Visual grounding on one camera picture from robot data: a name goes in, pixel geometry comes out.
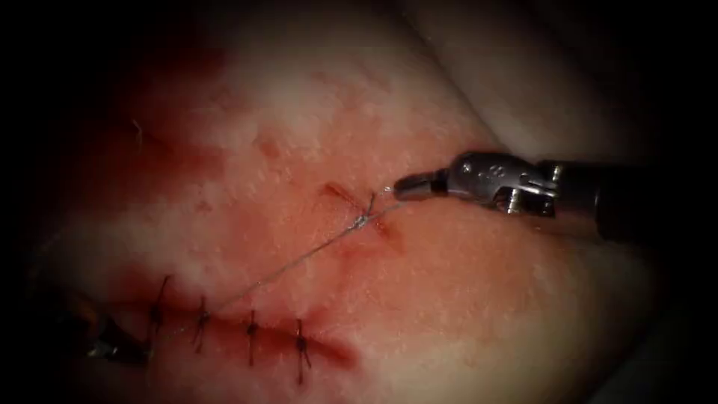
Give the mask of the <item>right arm needle driver jaw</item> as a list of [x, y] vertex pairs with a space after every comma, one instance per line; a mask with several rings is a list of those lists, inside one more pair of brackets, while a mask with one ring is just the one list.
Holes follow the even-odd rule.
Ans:
[[393, 184], [393, 196], [397, 201], [424, 201], [446, 197], [448, 174], [447, 168], [409, 174]]

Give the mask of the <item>left arm needle driver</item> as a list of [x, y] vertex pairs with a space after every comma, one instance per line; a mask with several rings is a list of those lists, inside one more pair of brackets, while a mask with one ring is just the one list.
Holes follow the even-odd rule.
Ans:
[[88, 358], [108, 359], [114, 354], [114, 346], [104, 338], [107, 325], [107, 315], [87, 302], [71, 303], [60, 317], [63, 341]]

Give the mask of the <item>right arm needle driver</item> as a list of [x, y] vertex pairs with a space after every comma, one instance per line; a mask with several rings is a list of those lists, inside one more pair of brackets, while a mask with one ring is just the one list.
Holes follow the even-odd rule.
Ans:
[[450, 163], [448, 195], [509, 215], [542, 215], [558, 185], [538, 166], [509, 153], [466, 152]]

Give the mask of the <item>left arm needle driver jaw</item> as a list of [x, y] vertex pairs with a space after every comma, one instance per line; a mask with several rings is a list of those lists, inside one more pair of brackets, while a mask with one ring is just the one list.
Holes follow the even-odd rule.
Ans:
[[102, 357], [114, 363], [144, 366], [150, 359], [150, 350], [145, 342], [133, 337], [109, 317], [102, 329]]

